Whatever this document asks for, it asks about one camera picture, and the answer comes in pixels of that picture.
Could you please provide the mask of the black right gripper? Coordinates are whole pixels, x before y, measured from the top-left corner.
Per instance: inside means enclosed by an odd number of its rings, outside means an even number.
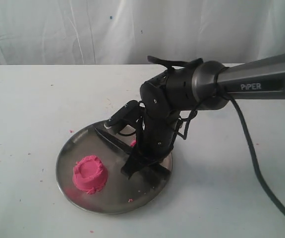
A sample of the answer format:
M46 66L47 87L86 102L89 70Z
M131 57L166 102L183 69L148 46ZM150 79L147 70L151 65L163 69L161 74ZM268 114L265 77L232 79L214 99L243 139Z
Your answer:
M173 110L164 119L153 119L145 109L138 109L139 119L136 125L136 145L127 161L120 169L130 179L134 173L142 170L145 165L141 161L163 161L173 149L174 130L180 116L179 110ZM160 163L153 163L149 168L161 177L169 177L170 170Z

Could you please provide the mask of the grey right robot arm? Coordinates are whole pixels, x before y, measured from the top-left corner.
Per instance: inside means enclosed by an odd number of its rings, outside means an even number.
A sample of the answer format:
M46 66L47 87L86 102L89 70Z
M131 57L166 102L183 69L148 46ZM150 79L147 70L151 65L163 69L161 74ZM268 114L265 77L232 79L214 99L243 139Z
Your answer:
M121 168L128 177L161 163L172 151L179 128L188 127L198 110L219 110L231 99L285 99L285 54L234 67L202 59L148 60L166 70L140 87L144 109L136 145Z

